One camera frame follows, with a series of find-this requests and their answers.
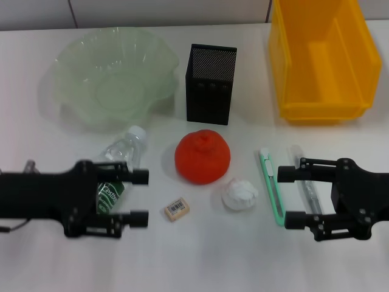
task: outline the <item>black mesh pen holder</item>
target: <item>black mesh pen holder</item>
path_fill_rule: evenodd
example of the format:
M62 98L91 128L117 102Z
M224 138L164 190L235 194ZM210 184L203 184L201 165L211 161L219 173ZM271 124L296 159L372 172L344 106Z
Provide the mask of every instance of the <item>black mesh pen holder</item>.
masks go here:
M228 125L236 48L192 44L185 76L187 121Z

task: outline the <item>table surface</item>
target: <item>table surface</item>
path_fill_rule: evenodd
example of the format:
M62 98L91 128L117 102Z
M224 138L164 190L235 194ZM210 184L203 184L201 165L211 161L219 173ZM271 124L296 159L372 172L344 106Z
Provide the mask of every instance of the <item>table surface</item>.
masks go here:
M336 127L292 127L280 119L267 38L270 24L150 28L177 53L176 96L153 109L142 167L150 185L135 187L120 210L148 209L148 229L126 229L121 240L69 240L54 221L32 221L0 236L2 291L387 291L389 224L374 226L367 242L317 243L308 231L278 227L255 152L269 147L276 165L289 165L291 145L307 157L349 157L362 168L389 172L389 21L368 21L383 68L372 109ZM50 67L71 41L89 30L0 32L0 165L21 170L34 159L42 171L62 171L91 158L117 131L92 131L51 99ZM185 71L192 43L238 48L229 126L185 120ZM209 128L231 149L226 176L207 186L178 177L174 149L186 134ZM245 212L227 210L220 190L234 177L260 191ZM331 185L317 183L324 213ZM280 184L287 210L304 210L297 184ZM170 223L163 208L184 197L188 215Z

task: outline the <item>green glass bowl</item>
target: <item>green glass bowl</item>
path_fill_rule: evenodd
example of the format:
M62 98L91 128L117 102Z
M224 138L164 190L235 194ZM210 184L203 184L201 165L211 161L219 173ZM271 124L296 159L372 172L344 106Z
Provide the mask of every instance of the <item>green glass bowl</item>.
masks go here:
M143 118L177 88L177 55L144 29L98 29L74 41L55 60L54 98L89 125Z

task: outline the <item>yellow plastic bin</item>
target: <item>yellow plastic bin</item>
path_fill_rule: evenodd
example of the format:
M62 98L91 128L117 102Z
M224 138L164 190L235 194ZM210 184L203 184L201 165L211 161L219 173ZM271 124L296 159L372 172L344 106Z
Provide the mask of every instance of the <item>yellow plastic bin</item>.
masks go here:
M274 0L269 53L280 116L360 117L382 62L357 0Z

